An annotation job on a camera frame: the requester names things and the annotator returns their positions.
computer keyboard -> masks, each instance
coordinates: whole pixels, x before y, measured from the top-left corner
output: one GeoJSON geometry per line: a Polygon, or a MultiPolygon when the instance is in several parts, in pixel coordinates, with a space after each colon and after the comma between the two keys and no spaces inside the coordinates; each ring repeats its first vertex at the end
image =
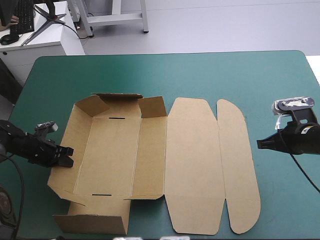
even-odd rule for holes
{"type": "Polygon", "coordinates": [[[20,35],[35,30],[33,6],[34,0],[19,0],[13,14],[19,18],[19,23],[10,27],[10,34],[20,35]]]}

white desk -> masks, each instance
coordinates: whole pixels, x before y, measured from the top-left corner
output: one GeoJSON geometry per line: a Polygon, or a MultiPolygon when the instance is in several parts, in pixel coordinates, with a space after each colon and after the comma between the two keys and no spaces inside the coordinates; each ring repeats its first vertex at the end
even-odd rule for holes
{"type": "MultiPolygon", "coordinates": [[[[61,20],[76,30],[68,11],[67,2],[55,2],[54,5],[56,14],[66,14],[61,20]]],[[[48,11],[45,4],[38,4],[38,6],[48,11]]],[[[45,21],[46,19],[36,12],[34,17],[34,29],[39,29],[45,21]]],[[[0,31],[0,38],[9,33],[9,29],[0,31]]],[[[13,44],[0,45],[0,58],[21,85],[25,84],[35,60],[39,57],[85,55],[77,35],[61,24],[51,25],[28,45],[20,46],[31,34],[32,32],[23,34],[19,41],[13,44]]]]}

cardboard box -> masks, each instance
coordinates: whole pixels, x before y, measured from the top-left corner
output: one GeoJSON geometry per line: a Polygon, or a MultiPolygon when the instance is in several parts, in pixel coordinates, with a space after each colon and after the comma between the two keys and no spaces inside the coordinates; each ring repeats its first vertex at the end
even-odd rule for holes
{"type": "Polygon", "coordinates": [[[125,235],[130,200],[165,195],[178,233],[214,235],[227,201],[235,233],[260,214],[260,195],[241,111],[218,101],[177,98],[167,116],[161,96],[95,94],[75,103],[61,145],[72,168],[52,168],[48,185],[70,200],[54,219],[66,233],[125,235]]]}

gray floor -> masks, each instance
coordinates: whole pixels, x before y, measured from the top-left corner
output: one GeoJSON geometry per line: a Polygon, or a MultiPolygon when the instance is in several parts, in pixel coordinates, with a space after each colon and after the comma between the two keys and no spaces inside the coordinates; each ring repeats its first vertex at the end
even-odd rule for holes
{"type": "MultiPolygon", "coordinates": [[[[103,15],[108,0],[86,0],[103,15]]],[[[320,0],[146,0],[150,32],[142,24],[100,26],[82,41],[88,55],[300,50],[320,55],[320,0]]],[[[122,0],[122,12],[140,0],[122,0]]],[[[0,119],[12,105],[0,97],[0,119]]]]}

metal frame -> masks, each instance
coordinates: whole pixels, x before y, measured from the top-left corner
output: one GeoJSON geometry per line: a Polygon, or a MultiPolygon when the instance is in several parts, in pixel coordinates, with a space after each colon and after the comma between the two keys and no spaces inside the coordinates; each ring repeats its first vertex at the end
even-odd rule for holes
{"type": "Polygon", "coordinates": [[[93,35],[92,27],[94,26],[109,26],[109,25],[128,24],[128,23],[134,23],[134,22],[139,22],[139,23],[142,22],[143,32],[144,33],[149,32],[146,0],[140,0],[140,3],[141,3],[140,13],[127,13],[127,14],[121,14],[121,1],[122,0],[112,0],[112,15],[89,16],[84,0],[76,0],[76,4],[79,8],[80,17],[82,19],[84,29],[88,34],[88,36],[93,35]]]}
{"type": "Polygon", "coordinates": [[[68,9],[71,12],[71,17],[73,22],[79,22],[80,20],[80,15],[77,13],[77,10],[75,8],[75,5],[73,3],[73,0],[66,0],[68,3],[68,9]]]}

